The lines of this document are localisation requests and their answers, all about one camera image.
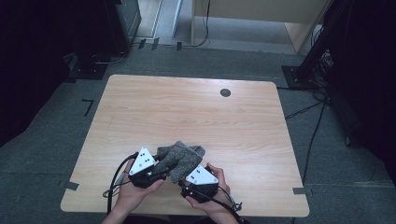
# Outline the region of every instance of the tabletop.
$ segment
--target tabletop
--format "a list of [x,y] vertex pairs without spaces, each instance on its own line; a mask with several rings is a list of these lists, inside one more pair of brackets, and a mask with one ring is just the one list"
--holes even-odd
[[[303,185],[274,83],[130,75],[109,78],[70,179],[79,188],[65,191],[62,209],[105,212],[102,193],[126,157],[178,140],[205,149],[203,166],[224,170],[240,216],[309,214],[305,195],[293,192]],[[134,213],[203,214],[170,178]]]

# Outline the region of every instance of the metal stand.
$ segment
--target metal stand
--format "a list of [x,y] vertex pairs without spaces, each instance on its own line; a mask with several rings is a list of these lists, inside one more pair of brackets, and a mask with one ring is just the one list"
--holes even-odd
[[309,50],[303,63],[300,66],[282,66],[283,75],[292,90],[312,90],[318,87],[310,82],[312,70],[315,67],[317,59],[325,52],[327,43],[332,38],[332,30],[340,23],[343,13],[346,13],[347,7],[352,0],[337,2],[334,13],[329,18],[326,27],[318,37],[314,46]]
[[106,63],[94,63],[92,58],[79,57],[68,79],[69,81],[74,79],[102,80],[106,69]]

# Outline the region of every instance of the white triangle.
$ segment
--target white triangle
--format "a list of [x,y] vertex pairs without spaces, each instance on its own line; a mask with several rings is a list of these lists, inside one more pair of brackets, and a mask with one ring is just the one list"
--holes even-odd
[[149,153],[148,149],[146,147],[142,147],[139,151],[139,155],[137,155],[134,160],[131,170],[129,170],[129,175],[135,175],[154,164],[155,160]]
[[216,184],[218,179],[210,174],[203,166],[198,165],[189,175],[186,180],[194,185]]

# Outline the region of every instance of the human hand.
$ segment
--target human hand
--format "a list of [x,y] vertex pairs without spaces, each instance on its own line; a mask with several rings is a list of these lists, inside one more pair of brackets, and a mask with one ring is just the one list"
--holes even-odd
[[[230,187],[226,184],[225,182],[225,176],[224,176],[224,171],[221,168],[215,167],[212,164],[208,163],[207,164],[209,168],[212,170],[212,172],[215,174],[216,178],[219,180],[219,187],[222,189],[225,189],[227,193],[230,194]],[[225,195],[225,192],[222,192],[221,190],[213,197],[214,199],[226,203],[230,207],[232,207],[230,200],[227,198]],[[223,206],[221,206],[218,203],[214,202],[207,202],[207,203],[198,203],[196,200],[194,200],[192,197],[187,196],[186,200],[191,204],[191,207],[201,209],[207,213],[207,215],[216,223],[222,224],[222,223],[227,223],[227,224],[233,224],[233,223],[238,223],[235,219],[235,217],[225,209]]]
[[146,189],[135,187],[128,178],[128,173],[133,163],[134,159],[128,161],[124,171],[126,174],[121,181],[121,183],[126,184],[120,186],[119,198],[103,223],[122,223],[143,202],[147,195],[156,191],[163,184],[164,180],[159,179]]

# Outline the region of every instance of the floor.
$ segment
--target floor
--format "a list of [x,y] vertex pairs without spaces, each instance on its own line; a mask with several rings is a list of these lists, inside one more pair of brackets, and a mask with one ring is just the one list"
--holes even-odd
[[[160,5],[159,2],[160,0],[139,1],[142,22],[152,21],[152,18],[156,17],[156,6]],[[176,45],[177,42],[182,42],[183,46],[189,46],[191,44],[191,1],[183,1],[175,36],[172,37],[176,8],[177,0],[163,1],[158,23],[154,27],[154,34],[139,35],[141,30],[148,29],[144,23],[139,28],[137,39],[146,38],[149,42],[153,38],[160,38],[160,44]],[[205,37],[205,18],[196,17],[195,24],[194,44],[197,45]],[[296,54],[283,22],[209,18],[207,26],[209,35],[203,48]],[[314,34],[320,27],[319,25],[315,29]],[[311,43],[308,41],[300,54],[306,55],[310,47]]]

